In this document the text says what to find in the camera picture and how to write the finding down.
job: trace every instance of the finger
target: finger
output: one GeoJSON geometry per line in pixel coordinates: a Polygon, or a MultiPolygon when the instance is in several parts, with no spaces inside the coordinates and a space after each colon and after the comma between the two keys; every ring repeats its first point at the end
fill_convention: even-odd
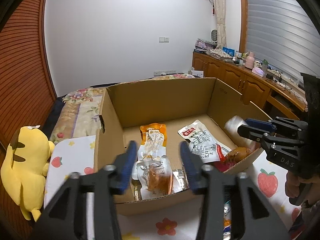
{"type": "Polygon", "coordinates": [[[298,178],[299,182],[301,183],[320,183],[320,176],[319,175],[314,175],[311,179],[303,179],[303,178],[298,178]]]}
{"type": "Polygon", "coordinates": [[[299,196],[300,190],[299,187],[291,185],[289,183],[285,183],[285,194],[288,197],[297,197],[299,196]]]}
{"type": "Polygon", "coordinates": [[[298,180],[298,177],[295,176],[292,172],[288,171],[287,172],[287,182],[291,185],[294,185],[294,186],[299,186],[300,185],[300,182],[298,180]]]}

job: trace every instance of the window blind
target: window blind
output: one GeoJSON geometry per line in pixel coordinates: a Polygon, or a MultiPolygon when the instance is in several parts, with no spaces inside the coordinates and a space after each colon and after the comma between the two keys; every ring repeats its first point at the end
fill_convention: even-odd
{"type": "Polygon", "coordinates": [[[296,0],[248,0],[246,51],[299,80],[320,75],[320,35],[296,0]]]}

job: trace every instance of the red label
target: red label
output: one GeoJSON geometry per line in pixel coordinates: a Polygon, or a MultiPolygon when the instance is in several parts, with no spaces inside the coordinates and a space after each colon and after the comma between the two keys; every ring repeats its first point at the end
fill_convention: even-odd
{"type": "Polygon", "coordinates": [[[183,136],[188,136],[190,133],[192,133],[192,131],[194,131],[194,128],[190,128],[189,130],[186,130],[185,132],[183,132],[183,136]]]}
{"type": "Polygon", "coordinates": [[[216,145],[217,145],[217,153],[218,153],[218,155],[219,155],[220,161],[225,161],[226,158],[225,158],[224,155],[222,154],[221,146],[220,146],[219,144],[217,144],[217,143],[216,143],[216,145]]]}

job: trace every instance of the screw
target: screw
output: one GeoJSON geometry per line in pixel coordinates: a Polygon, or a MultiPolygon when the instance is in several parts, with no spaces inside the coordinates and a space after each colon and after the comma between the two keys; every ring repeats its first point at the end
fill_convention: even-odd
{"type": "Polygon", "coordinates": [[[202,165],[201,168],[204,171],[212,171],[213,170],[213,167],[211,165],[208,165],[208,164],[202,165]]]}
{"type": "Polygon", "coordinates": [[[81,174],[79,172],[72,172],[72,173],[70,173],[69,177],[71,179],[79,179],[80,175],[81,174]]]}
{"type": "Polygon", "coordinates": [[[248,177],[246,172],[240,172],[237,174],[238,178],[240,179],[246,179],[248,177]]]}
{"type": "Polygon", "coordinates": [[[103,169],[105,171],[114,171],[116,169],[116,166],[114,166],[113,164],[109,164],[103,167],[103,169]]]}

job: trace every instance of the human hand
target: human hand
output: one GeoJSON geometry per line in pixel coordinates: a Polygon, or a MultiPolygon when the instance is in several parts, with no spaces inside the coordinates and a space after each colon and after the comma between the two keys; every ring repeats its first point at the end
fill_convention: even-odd
{"type": "Polygon", "coordinates": [[[299,185],[300,183],[313,183],[311,189],[309,190],[306,199],[309,205],[315,204],[320,200],[320,176],[315,175],[311,179],[302,179],[295,176],[292,172],[287,172],[287,181],[285,183],[285,194],[288,197],[294,198],[299,196],[299,185]]]}

